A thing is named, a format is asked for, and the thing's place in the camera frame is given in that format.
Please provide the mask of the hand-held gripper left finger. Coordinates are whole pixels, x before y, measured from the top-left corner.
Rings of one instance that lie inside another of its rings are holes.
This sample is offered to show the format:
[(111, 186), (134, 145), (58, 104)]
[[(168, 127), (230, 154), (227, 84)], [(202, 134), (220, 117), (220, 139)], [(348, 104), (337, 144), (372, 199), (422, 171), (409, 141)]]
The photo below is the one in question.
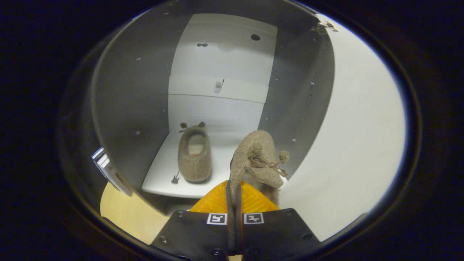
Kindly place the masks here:
[(175, 211), (151, 245), (183, 261), (229, 260), (234, 251), (229, 183), (214, 187), (189, 211)]

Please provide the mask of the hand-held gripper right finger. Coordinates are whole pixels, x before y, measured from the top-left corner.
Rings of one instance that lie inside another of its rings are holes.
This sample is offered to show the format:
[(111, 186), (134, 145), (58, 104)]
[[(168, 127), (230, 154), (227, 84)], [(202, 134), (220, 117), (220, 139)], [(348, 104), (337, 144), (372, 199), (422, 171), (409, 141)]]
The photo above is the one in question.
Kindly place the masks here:
[(295, 209), (280, 209), (246, 182), (237, 189), (236, 218), (236, 246), (243, 261), (296, 261), (320, 246)]

